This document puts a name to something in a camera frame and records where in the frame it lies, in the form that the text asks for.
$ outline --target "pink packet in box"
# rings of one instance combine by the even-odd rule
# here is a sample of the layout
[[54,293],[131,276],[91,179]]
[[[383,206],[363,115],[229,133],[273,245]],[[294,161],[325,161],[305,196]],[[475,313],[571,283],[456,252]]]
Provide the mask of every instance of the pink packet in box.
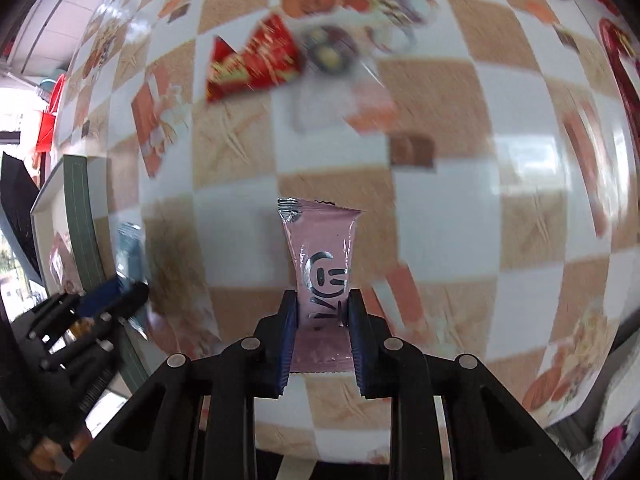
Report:
[[298,283],[292,372],[353,369],[345,326],[355,223],[362,213],[327,202],[279,198]]

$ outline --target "dark red object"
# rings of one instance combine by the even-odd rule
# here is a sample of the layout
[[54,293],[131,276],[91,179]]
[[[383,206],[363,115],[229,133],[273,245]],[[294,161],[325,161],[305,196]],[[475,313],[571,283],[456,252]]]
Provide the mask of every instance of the dark red object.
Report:
[[56,81],[56,85],[51,91],[49,106],[47,106],[47,109],[42,113],[42,120],[40,121],[40,133],[38,134],[35,153],[47,153],[51,151],[53,133],[56,129],[56,118],[58,116],[58,105],[60,104],[60,96],[62,95],[62,89],[64,88],[65,80],[65,75],[61,74]]
[[214,40],[207,78],[207,100],[216,102],[242,90],[263,90],[300,75],[302,56],[282,18],[271,14],[260,22],[244,50],[236,52]]
[[636,93],[636,88],[631,82],[631,79],[629,79],[629,76],[626,74],[622,61],[620,61],[621,57],[631,59],[628,50],[630,41],[628,39],[625,40],[625,38],[628,38],[626,32],[607,18],[600,20],[600,35],[607,57],[609,58],[611,69],[613,70],[613,75],[616,77],[620,95],[622,95],[626,118],[631,126],[631,133],[636,142],[636,150],[638,150],[638,146],[640,146],[640,98]]

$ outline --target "printed pattern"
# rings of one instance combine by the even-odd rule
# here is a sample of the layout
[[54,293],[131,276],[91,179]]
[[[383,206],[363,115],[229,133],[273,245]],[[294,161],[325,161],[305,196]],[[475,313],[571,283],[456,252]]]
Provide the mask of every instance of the printed pattern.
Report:
[[[351,285],[396,335],[478,355],[541,424],[575,411],[638,237],[625,111],[575,4],[433,0],[411,52],[375,53],[398,126],[359,136],[296,132],[293,84],[205,102],[213,38],[241,47],[280,1],[105,0],[70,67],[56,145],[106,157],[92,176],[106,270],[118,225],[143,227],[156,342],[203,356],[249,335],[294,286],[277,197],[331,200],[366,211]],[[565,125],[583,103],[610,160],[600,236]],[[388,460],[389,405],[362,399],[349,374],[292,376],[255,413],[264,449]]]

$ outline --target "checkered tablecloth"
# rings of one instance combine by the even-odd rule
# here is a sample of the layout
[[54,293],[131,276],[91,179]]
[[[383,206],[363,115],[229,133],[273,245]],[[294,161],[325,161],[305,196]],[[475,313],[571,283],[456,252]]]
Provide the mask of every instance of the checkered tablecloth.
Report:
[[[210,353],[274,312],[295,285],[276,199],[329,200],[366,211],[351,286],[395,334],[436,355],[478,355],[541,424],[579,407],[636,255],[636,168],[616,83],[571,0],[434,1],[415,48],[377,58],[401,117],[367,136],[346,125],[297,132],[295,84],[206,103],[214,37],[241,48],[280,0],[97,9],[56,145],[97,157],[92,213],[107,272],[118,225],[143,227],[153,309],[171,325],[157,334],[166,351]],[[179,89],[184,127],[150,176],[132,102],[160,68]],[[563,125],[576,103],[596,110],[610,159],[600,237]],[[406,160],[407,139],[422,156]],[[388,458],[390,404],[361,398],[351,374],[292,375],[255,414],[263,449]]]

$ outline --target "pink packet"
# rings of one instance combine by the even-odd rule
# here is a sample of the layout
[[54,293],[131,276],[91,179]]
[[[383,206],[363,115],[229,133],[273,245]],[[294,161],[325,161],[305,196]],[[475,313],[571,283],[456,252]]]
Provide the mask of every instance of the pink packet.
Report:
[[344,325],[355,223],[362,213],[326,202],[279,198],[298,283],[292,372],[353,369]]

